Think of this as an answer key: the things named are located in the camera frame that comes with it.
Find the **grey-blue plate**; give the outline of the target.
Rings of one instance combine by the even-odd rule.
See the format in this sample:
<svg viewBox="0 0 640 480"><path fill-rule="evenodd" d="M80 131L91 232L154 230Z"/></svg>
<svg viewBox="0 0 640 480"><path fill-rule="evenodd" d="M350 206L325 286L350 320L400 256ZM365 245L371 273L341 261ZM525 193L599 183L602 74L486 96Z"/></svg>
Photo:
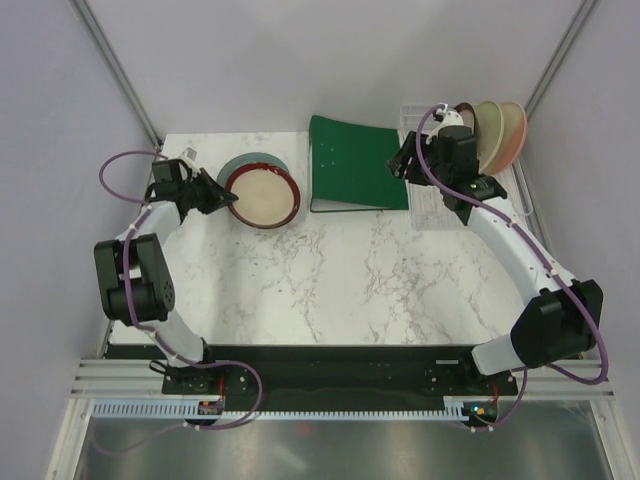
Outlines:
<svg viewBox="0 0 640 480"><path fill-rule="evenodd" d="M225 187L228 179L236 170L253 163L265 163L270 166L278 167L286 173L289 173L287 165L278 157L265 152L249 152L229 160L218 173L216 178L217 183Z"/></svg>

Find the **red rimmed cream plate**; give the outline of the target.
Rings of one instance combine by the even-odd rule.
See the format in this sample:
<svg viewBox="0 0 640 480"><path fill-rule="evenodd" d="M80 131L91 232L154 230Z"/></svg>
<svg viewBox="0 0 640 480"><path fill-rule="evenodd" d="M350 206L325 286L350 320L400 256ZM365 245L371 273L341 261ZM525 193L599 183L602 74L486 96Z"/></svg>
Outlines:
<svg viewBox="0 0 640 480"><path fill-rule="evenodd" d="M238 197L229 207L245 225L275 229L290 223L298 214L301 193L289 173L264 162L237 168L226 181L226 188Z"/></svg>

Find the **dark rimmed beige plate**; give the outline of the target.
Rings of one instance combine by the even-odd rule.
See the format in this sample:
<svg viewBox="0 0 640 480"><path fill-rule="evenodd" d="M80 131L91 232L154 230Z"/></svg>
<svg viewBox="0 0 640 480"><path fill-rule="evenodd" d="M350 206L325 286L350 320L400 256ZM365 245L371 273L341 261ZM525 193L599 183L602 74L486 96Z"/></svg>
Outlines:
<svg viewBox="0 0 640 480"><path fill-rule="evenodd" d="M474 106L470 103L462 102L456 105L454 109L460 115L463 125L468 127L472 134L476 136L479 132L479 127Z"/></svg>

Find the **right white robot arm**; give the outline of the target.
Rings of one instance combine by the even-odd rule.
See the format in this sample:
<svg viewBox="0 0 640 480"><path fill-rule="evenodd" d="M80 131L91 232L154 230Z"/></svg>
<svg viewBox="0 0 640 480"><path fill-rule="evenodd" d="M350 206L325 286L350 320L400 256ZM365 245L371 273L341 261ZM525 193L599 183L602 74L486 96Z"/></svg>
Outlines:
<svg viewBox="0 0 640 480"><path fill-rule="evenodd" d="M483 392L494 375L549 367L584 385L609 373L599 331L604 293L580 281L534 238L507 191L479 171L476 139L464 125L409 132L388 162L391 175L437 188L445 206L491 250L519 292L524 308L509 333L471 348L458 368L467 392Z"/></svg>

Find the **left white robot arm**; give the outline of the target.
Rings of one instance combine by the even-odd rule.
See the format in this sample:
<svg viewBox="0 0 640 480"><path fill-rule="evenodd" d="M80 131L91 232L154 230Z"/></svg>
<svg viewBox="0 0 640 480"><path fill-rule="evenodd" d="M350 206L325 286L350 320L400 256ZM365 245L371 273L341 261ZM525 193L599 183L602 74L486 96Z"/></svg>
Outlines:
<svg viewBox="0 0 640 480"><path fill-rule="evenodd" d="M219 382L219 369L206 360L206 341L194 333L176 310L174 283L163 246L191 211L203 215L227 208L239 197L218 184L186 157L151 156L152 181L141 198L108 186L108 166L136 151L116 154L99 170L99 182L113 197L140 207L126 230L94 246L94 262L101 305L106 317L135 328L150 338L172 367L184 368L185 382L208 393Z"/></svg>

